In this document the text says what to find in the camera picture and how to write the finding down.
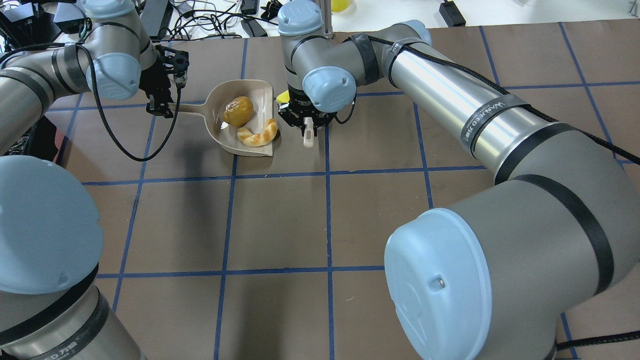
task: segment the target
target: light blue joint cap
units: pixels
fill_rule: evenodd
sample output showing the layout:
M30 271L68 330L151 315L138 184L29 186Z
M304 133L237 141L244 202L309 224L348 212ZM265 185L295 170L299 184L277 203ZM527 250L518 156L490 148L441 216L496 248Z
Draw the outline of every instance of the light blue joint cap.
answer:
M385 275L404 332L430 360L471 360L489 333L492 292L473 230L449 209L432 209L396 230Z
M92 19L110 19L135 9L131 0L81 0L84 12Z
M100 97L125 100L136 95L142 69L140 62L133 56L125 53L109 53L99 56L93 64ZM89 84L89 89L93 91L91 68L86 72L86 82Z
M44 294L84 279L102 254L98 209L65 169L0 158L0 291Z
M322 11L311 0L293 0L278 11L278 32L293 37L322 28Z
M415 30L416 33L420 36L421 39L429 46L433 46L433 42L431 41L431 33L427 30L427 27L420 20L409 20L405 22L401 22L400 24L404 24Z
M302 79L302 89L316 109L325 113L335 113L353 101L356 95L356 80L341 67L323 66L305 75Z

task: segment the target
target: dustpan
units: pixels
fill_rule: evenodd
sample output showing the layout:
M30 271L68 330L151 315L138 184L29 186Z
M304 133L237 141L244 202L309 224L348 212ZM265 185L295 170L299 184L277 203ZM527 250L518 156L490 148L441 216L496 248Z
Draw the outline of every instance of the dustpan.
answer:
M223 149L241 156L273 156L273 142L265 146L250 147L238 140L237 127L222 121L225 106L239 96L246 96L253 103L253 117L244 127L252 133L261 133L267 120L273 117L273 88L262 80L232 80L211 90L202 105L180 104L181 113L200 114L207 131Z

